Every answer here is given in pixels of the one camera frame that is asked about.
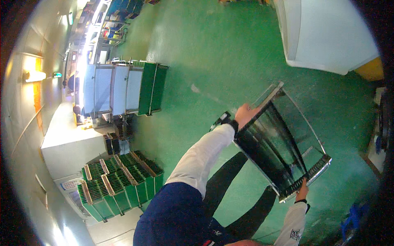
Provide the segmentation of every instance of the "stacked pcb rack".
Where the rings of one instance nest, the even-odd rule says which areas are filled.
[[[82,205],[93,218],[104,222],[141,207],[163,185],[163,169],[140,151],[85,165],[82,175],[84,180],[78,185]]]

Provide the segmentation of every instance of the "green floor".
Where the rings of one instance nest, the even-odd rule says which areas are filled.
[[[163,0],[144,6],[131,22],[126,42],[112,56],[170,67],[162,112],[138,118],[132,143],[132,148],[143,150],[163,166],[164,179],[222,112],[252,103],[280,80],[333,158],[329,170],[310,186],[312,208],[301,242],[319,242],[338,229],[351,204],[377,187],[358,154],[368,142],[374,117],[368,82],[352,72],[340,76],[287,66],[271,7],[257,2],[223,7],[215,0]],[[211,175],[238,151],[233,144],[225,149]],[[248,161],[215,218],[224,226],[230,224],[251,208],[267,184]],[[273,243],[291,203],[277,201],[253,238]]]

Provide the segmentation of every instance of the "metal rack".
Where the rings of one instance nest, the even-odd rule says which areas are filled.
[[[86,165],[82,169],[84,180],[78,185],[82,206],[97,221],[104,222],[133,207],[141,207],[163,185],[163,170],[152,163],[148,165],[130,152]]]
[[[258,105],[261,110],[234,138],[234,143],[269,181],[279,196],[279,202],[295,196],[304,177],[307,178],[307,185],[313,183],[327,170],[332,160],[299,106],[282,88],[283,85],[283,82],[276,87],[271,85],[256,100],[254,104],[261,101]],[[287,98],[290,102],[281,104],[279,101],[282,98]],[[290,117],[298,114],[306,124],[293,127],[293,131],[290,131],[277,107],[281,105],[289,108],[291,103],[296,112],[289,113]],[[287,122],[292,124],[301,121],[293,119]]]

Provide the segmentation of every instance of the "sleeve logo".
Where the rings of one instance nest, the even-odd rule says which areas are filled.
[[[296,241],[300,240],[300,239],[301,239],[301,235],[300,235],[300,233],[299,233],[299,230],[298,230],[298,231],[294,231],[294,230],[292,229],[292,231],[291,231],[291,233],[290,233],[290,238],[291,238],[291,239],[294,239],[294,240],[296,240]]]

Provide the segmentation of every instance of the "white sleeve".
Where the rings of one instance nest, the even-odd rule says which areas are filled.
[[[199,190],[204,199],[208,174],[222,149],[234,139],[234,133],[231,125],[223,124],[205,134],[182,156],[166,184],[186,183]]]
[[[275,241],[275,246],[297,246],[305,227],[307,204],[297,202],[289,208],[284,218],[281,234]]]

